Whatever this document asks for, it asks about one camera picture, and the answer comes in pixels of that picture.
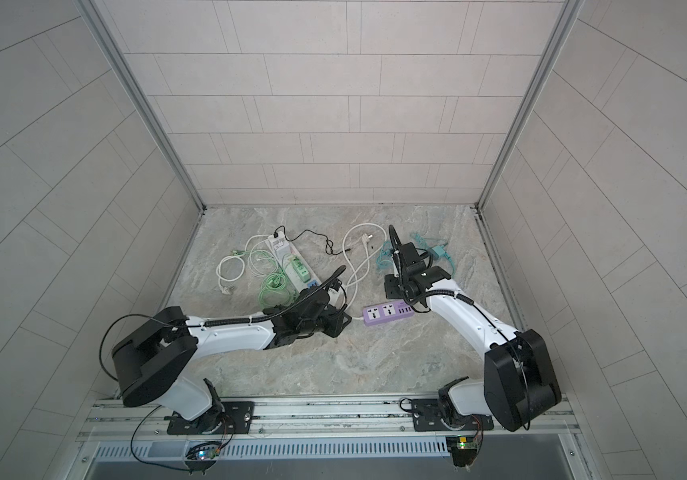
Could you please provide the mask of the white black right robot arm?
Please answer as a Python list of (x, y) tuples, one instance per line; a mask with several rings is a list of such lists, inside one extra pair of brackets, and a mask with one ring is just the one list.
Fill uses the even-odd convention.
[(519, 331), (465, 294), (451, 274), (413, 243), (391, 240), (393, 273), (387, 298), (417, 313), (435, 313), (453, 326), (483, 359), (483, 378), (457, 379), (439, 390), (439, 416), (451, 429), (473, 416), (491, 416), (514, 432), (561, 402), (549, 349), (535, 330)]

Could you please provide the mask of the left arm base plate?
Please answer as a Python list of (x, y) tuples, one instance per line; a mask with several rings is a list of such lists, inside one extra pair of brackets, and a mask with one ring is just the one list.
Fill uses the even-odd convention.
[(168, 435), (231, 435), (250, 431), (255, 403), (222, 402), (212, 406), (195, 420), (185, 420), (178, 412), (166, 416)]

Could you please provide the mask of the purple power strip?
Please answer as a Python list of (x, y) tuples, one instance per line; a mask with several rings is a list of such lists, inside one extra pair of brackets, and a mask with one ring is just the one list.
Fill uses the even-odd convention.
[(375, 326), (397, 320), (403, 320), (415, 315), (415, 310), (403, 300), (391, 300), (379, 305), (363, 308), (363, 323)]

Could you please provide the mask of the white multicolour power strip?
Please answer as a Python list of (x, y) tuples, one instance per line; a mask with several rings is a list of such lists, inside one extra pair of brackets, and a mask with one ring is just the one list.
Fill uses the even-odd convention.
[(321, 284), (319, 276), (283, 232), (270, 235), (267, 246), (298, 293)]

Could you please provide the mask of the light green cube charger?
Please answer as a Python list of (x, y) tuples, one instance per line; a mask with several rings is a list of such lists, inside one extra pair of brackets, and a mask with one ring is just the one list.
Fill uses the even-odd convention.
[(294, 257), (291, 260), (291, 266), (293, 266), (295, 272), (297, 272), (297, 270), (301, 269), (302, 267), (305, 268), (303, 262), (301, 262), (301, 260), (299, 260), (299, 258), (297, 258), (297, 257)]

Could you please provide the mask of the light green charger block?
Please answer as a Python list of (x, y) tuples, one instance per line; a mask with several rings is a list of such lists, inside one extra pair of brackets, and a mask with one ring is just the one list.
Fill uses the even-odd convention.
[(297, 274), (303, 282), (309, 282), (311, 280), (311, 274), (309, 274), (309, 271), (306, 268), (302, 267), (301, 269), (298, 269)]

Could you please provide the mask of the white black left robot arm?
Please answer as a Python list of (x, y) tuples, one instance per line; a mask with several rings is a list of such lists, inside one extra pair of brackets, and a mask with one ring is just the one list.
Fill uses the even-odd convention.
[(199, 318), (168, 307), (112, 350), (123, 404), (168, 408), (177, 422), (172, 431), (179, 434), (224, 429), (227, 408), (211, 380), (187, 376), (191, 363), (232, 351), (285, 347), (317, 333), (336, 338), (351, 324), (346, 309), (335, 306), (329, 290), (321, 287), (304, 290), (290, 306), (238, 318)]

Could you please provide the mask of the white square charger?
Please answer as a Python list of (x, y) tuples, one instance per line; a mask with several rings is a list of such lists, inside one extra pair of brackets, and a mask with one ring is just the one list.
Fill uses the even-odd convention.
[(291, 246), (291, 244), (289, 243), (279, 247), (276, 251), (277, 260), (280, 262), (281, 265), (283, 265), (286, 262), (286, 260), (288, 258), (291, 258), (293, 255), (293, 246)]

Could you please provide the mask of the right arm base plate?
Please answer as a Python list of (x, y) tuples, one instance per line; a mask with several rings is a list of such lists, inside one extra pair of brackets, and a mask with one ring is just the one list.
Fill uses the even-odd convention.
[(495, 429), (493, 417), (489, 415), (461, 416), (456, 420), (445, 420), (441, 413), (439, 399), (401, 398), (399, 409), (411, 415), (413, 428), (417, 432), (472, 432), (491, 431)]

